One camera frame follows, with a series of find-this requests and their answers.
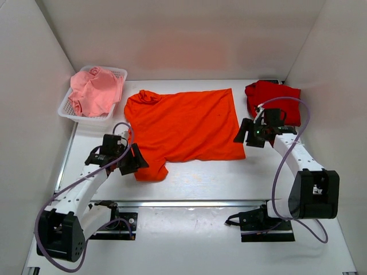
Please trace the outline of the orange t shirt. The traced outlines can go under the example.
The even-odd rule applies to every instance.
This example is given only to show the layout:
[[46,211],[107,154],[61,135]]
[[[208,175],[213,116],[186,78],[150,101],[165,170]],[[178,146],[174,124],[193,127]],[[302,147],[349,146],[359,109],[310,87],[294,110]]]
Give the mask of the orange t shirt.
[[164,180],[167,162],[245,159],[244,146],[233,141],[239,121],[230,88],[167,95],[141,90],[127,99],[124,116],[149,165],[135,173],[137,181]]

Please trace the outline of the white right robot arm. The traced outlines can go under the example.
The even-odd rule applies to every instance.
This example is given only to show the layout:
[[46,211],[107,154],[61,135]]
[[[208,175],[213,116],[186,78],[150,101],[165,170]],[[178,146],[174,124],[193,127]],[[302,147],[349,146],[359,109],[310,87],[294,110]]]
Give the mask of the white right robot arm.
[[294,176],[290,192],[272,197],[266,210],[257,215],[257,224],[271,229],[281,219],[334,219],[338,212],[339,175],[321,166],[299,141],[296,128],[285,124],[281,109],[263,109],[254,119],[244,118],[235,143],[263,148],[269,143]]

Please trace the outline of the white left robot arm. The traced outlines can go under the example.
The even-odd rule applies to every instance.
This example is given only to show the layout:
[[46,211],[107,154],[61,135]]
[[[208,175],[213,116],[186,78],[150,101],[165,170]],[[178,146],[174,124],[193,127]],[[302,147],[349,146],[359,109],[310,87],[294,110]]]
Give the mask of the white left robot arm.
[[136,143],[114,134],[105,134],[102,144],[91,150],[84,164],[78,185],[41,212],[35,234],[39,256],[76,262],[91,236],[121,222],[116,202],[91,203],[99,187],[114,170],[128,175],[149,166]]

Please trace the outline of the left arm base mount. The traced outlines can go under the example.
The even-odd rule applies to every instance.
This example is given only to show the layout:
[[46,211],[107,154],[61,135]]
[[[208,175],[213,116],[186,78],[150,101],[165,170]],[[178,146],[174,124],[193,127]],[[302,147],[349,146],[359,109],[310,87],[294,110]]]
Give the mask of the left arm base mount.
[[136,207],[122,207],[113,201],[98,201],[89,204],[92,210],[98,206],[103,206],[110,210],[110,220],[114,221],[102,227],[90,236],[92,240],[114,240],[114,241],[134,241],[138,224],[138,209]]

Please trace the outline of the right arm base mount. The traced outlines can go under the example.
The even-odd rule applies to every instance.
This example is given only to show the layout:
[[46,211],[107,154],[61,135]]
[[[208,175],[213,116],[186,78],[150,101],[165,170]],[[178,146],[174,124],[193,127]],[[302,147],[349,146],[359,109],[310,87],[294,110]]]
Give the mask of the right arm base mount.
[[268,216],[266,205],[230,215],[224,223],[238,226],[242,242],[294,242],[290,221]]

